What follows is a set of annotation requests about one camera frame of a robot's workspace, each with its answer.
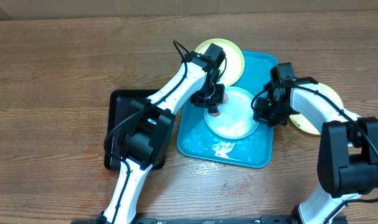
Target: yellow plate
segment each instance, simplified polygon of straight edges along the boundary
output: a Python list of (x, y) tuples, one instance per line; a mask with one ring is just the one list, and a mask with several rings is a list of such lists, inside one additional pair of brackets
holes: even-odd
[[(220, 78), (218, 83), (223, 83), (225, 86), (231, 86), (239, 80), (244, 72), (244, 55), (237, 45), (225, 39), (211, 39), (203, 42), (196, 48), (196, 52), (204, 54), (210, 44), (216, 44), (224, 49), (227, 60), (227, 67), (224, 75)], [(222, 72), (225, 68), (225, 61), (222, 62), (219, 69)]]
[[(337, 106), (344, 106), (343, 101), (332, 88), (322, 83), (319, 83), (319, 86), (325, 92), (328, 98), (337, 102)], [(310, 134), (320, 134), (319, 131), (302, 114), (291, 115), (290, 119), (295, 124), (295, 126), (299, 127), (302, 131)]]

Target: plate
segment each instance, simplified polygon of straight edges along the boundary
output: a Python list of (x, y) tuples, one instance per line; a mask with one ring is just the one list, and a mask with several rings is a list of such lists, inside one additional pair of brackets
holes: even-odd
[[(343, 107), (343, 101), (339, 97), (339, 95), (329, 86), (319, 83), (319, 89), (324, 92), (328, 98), (332, 99), (334, 102), (337, 103), (337, 106)], [(300, 128), (302, 131), (305, 131), (310, 134), (320, 134), (319, 131), (311, 124), (305, 116), (302, 114), (294, 114), (290, 116), (291, 121)]]
[(225, 93), (229, 100), (219, 105), (220, 115), (213, 117), (204, 110), (204, 117), (208, 127), (217, 135), (227, 139), (247, 137), (255, 131), (258, 122), (253, 120), (251, 101), (253, 95), (243, 88), (226, 87)]
[[(196, 52), (204, 54), (210, 44), (216, 44), (224, 49), (226, 54), (227, 67), (224, 75), (220, 78), (218, 83), (225, 86), (231, 86), (243, 75), (244, 72), (244, 55), (237, 45), (225, 39), (211, 39), (203, 42), (196, 48)], [(219, 69), (222, 72), (225, 69), (225, 60), (220, 65)]]

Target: turquoise tray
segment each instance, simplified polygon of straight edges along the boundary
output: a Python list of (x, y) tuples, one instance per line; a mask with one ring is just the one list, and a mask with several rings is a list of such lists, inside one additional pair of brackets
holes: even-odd
[[(233, 86), (244, 88), (252, 95), (263, 90), (270, 81), (270, 69), (277, 59), (270, 54), (244, 51), (245, 68)], [(273, 128), (259, 124), (256, 130), (242, 139), (226, 139), (216, 135), (204, 119), (204, 109), (187, 101), (183, 106), (177, 134), (177, 148), (186, 156), (226, 162), (240, 166), (262, 168), (272, 158)]]

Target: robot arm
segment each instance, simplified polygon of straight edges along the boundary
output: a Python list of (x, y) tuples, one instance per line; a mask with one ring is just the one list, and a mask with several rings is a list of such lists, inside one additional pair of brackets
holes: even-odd
[(141, 116), (129, 119), (120, 128), (121, 171), (110, 205), (97, 223), (130, 224), (136, 215), (136, 204), (149, 171), (158, 165), (169, 146), (175, 114), (190, 98), (194, 106), (217, 111), (223, 102), (224, 86), (216, 84), (219, 67), (225, 58), (223, 49), (211, 44), (202, 54), (185, 55), (176, 75), (157, 93), (143, 101), (132, 101), (129, 114), (150, 107)]
[[(357, 199), (378, 187), (378, 159), (352, 123), (324, 98), (309, 91), (325, 95), (316, 80), (296, 78), (290, 63), (277, 65), (270, 75), (272, 79), (265, 85), (267, 97), (257, 98), (253, 106), (254, 119), (273, 127), (285, 125), (289, 115), (301, 113), (321, 133), (320, 184), (308, 200), (294, 208), (290, 222), (331, 223), (343, 209), (339, 207), (343, 201)], [(339, 109), (368, 133), (378, 152), (378, 120)], [(349, 155), (348, 146), (361, 147), (362, 153)]]

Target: wood grain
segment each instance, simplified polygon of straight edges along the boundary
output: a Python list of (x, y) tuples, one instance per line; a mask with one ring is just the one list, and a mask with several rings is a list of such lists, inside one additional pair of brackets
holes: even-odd
[(0, 20), (378, 10), (378, 0), (0, 0)]
[[(347, 109), (378, 117), (378, 11), (0, 21), (0, 223), (104, 210), (118, 178), (103, 166), (110, 93), (162, 87), (180, 63), (173, 39), (195, 49), (214, 37), (292, 62)], [(250, 169), (183, 156), (179, 120), (164, 168), (145, 183), (141, 217), (288, 214), (318, 184), (319, 137), (291, 123), (275, 129), (269, 165)], [(343, 214), (378, 223), (378, 204)]]

